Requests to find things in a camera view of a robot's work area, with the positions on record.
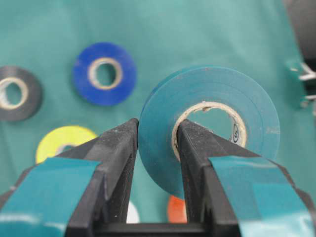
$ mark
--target tape core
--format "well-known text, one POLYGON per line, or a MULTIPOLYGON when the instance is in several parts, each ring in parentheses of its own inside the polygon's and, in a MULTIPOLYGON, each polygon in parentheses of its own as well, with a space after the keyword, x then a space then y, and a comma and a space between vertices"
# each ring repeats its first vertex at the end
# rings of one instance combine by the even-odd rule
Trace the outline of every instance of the tape core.
POLYGON ((225 111, 229 117, 232 120, 232 134, 229 138, 230 142, 233 142, 241 147, 245 147, 247 142, 247 131, 246 126, 240 117, 240 115, 230 106, 219 103, 219 102, 212 102, 212 101, 202 101, 201 103, 195 104, 191 107, 189 107, 187 110, 185 110, 177 119, 171 134, 171 146, 173 149, 173 152, 177 158, 178 161, 180 161, 180 155, 178 152, 178 141, 177 141, 177 131, 180 123, 185 120, 190 113, 195 113, 196 111, 202 110, 204 112, 207 112, 211 109, 221 109, 225 111))
POLYGON ((89 66, 88 77, 91 84, 101 90, 109 90, 116 87, 122 80, 123 72, 120 64, 114 60, 113 58, 98 58, 92 62, 89 66), (98 67, 103 64, 111 64, 115 69, 115 79, 112 84, 110 85, 102 85, 96 75, 96 71, 98 67))
POLYGON ((28 98, 28 94, 28 87, 19 78, 9 77, 0 81, 0 107, 5 110, 14 110, 20 107, 22 104, 25 103, 26 99, 28 98), (17 104, 10 103, 6 94, 6 88, 12 83, 16 84, 21 90, 21 99, 20 102, 17 104))

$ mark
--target teal fabric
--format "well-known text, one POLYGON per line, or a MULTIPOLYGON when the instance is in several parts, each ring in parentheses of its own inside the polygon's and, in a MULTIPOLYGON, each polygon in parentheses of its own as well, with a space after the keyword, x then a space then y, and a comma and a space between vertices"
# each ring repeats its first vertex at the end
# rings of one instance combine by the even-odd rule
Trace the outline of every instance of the teal fabric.
MULTIPOLYGON (((279 148, 276 109, 253 79, 216 66, 190 67, 169 75, 152 91, 144 105, 138 127, 138 148, 153 180, 182 199, 181 166, 171 146, 171 133, 181 114, 203 101, 224 104, 238 113, 246 129, 246 135, 242 129, 237 132, 238 139, 247 137, 247 149, 274 160, 279 148)), ((208 112, 202 116, 209 118, 208 124, 218 123, 208 112)))
MULTIPOLYGON (((0 16, 0 65, 29 70, 44 89, 33 117, 0 122, 0 193, 34 165, 38 143, 53 129, 80 125, 101 134, 139 118, 166 76, 212 64, 248 75, 269 94, 281 127, 277 160, 316 200, 312 109, 297 107, 304 91, 290 67, 298 68, 302 58, 281 0, 7 0, 1 1, 0 16), (91 105, 72 84, 76 57, 100 41, 125 48, 138 71, 134 92, 112 107, 91 105)), ((168 194, 139 157, 131 200, 141 221, 167 220, 168 194)))
POLYGON ((63 237, 98 164, 49 158, 34 167, 0 211, 0 236, 63 237))
POLYGON ((313 237, 309 211, 280 169, 265 158, 209 159, 243 237, 313 237))

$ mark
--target blue tape roll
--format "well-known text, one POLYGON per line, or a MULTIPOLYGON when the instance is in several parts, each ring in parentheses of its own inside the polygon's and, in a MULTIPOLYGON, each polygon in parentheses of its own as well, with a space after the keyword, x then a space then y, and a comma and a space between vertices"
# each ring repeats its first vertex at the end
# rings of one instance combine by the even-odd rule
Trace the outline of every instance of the blue tape roll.
POLYGON ((180 115, 203 101, 227 105, 240 115, 247 149, 274 159, 279 146, 276 109, 254 80, 237 71, 212 66, 171 74, 152 91, 144 105, 138 141, 142 162, 150 176, 179 198, 184 197, 182 175, 171 133, 180 115))
POLYGON ((74 66, 74 84, 79 94, 97 105, 114 105, 125 100, 136 84, 136 66, 131 56, 121 47, 108 43, 95 43, 86 48, 74 66), (112 64, 116 79, 110 86, 102 86, 95 70, 101 64, 112 64))

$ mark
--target teal tape roll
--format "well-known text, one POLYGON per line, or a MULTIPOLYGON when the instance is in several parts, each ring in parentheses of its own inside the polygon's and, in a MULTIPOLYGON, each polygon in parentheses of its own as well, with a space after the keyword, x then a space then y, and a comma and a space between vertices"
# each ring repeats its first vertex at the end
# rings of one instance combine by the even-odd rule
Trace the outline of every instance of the teal tape roll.
POLYGON ((34 167, 0 212, 0 236, 63 237, 98 164, 49 158, 34 167))
POLYGON ((269 159, 276 156, 280 134, 277 112, 254 80, 237 71, 212 66, 175 72, 147 99, 140 116, 138 141, 148 173, 160 187, 179 198, 184 194, 181 167, 174 153, 175 124, 189 110, 210 107, 221 107, 232 115, 232 142, 269 159))
POLYGON ((275 164, 235 156, 210 161, 243 237, 315 236, 309 211, 275 164))

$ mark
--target tape hole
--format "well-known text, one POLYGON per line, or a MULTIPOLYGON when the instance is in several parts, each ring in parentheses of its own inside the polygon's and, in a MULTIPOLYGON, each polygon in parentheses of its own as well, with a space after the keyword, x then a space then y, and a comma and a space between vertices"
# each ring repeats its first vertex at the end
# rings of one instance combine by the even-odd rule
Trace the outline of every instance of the tape hole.
POLYGON ((101 86, 111 86, 114 83, 116 71, 112 64, 101 64, 96 69, 96 79, 101 86))
POLYGON ((208 111, 199 110, 196 112, 191 112, 187 119, 210 129, 216 135, 221 136, 227 140, 229 140, 232 135, 232 119, 224 110, 218 108, 213 108, 208 111))
POLYGON ((22 100, 21 88, 14 82, 5 88, 5 94, 9 105, 17 105, 22 100))
POLYGON ((68 151, 68 150, 70 150, 70 149, 72 149, 74 147, 75 147, 74 145, 70 145, 70 144, 66 144, 64 146, 61 146, 61 147, 58 148, 58 151, 56 152, 56 155, 59 155, 59 154, 61 154, 63 152, 66 152, 66 151, 68 151))
POLYGON ((171 132, 171 146, 173 149, 173 152, 177 158, 178 161, 180 161, 180 155, 178 152, 178 142, 177 142, 177 130, 179 127, 179 124, 186 119, 191 113, 196 113, 199 110, 202 110, 204 112, 207 112, 211 109, 221 109, 224 110, 226 113, 228 113, 230 115, 230 118, 232 119, 232 122, 234 123, 233 125, 233 131, 232 131, 232 136, 229 139, 229 141, 238 144, 241 147, 245 147, 246 142, 247 142, 247 131, 246 131, 246 127, 245 124, 242 120, 242 118, 240 117, 240 115, 230 106, 223 104, 223 103, 219 103, 219 102, 215 102, 215 101, 202 101, 198 104, 195 104, 189 108, 187 108, 177 119, 172 132, 171 132))

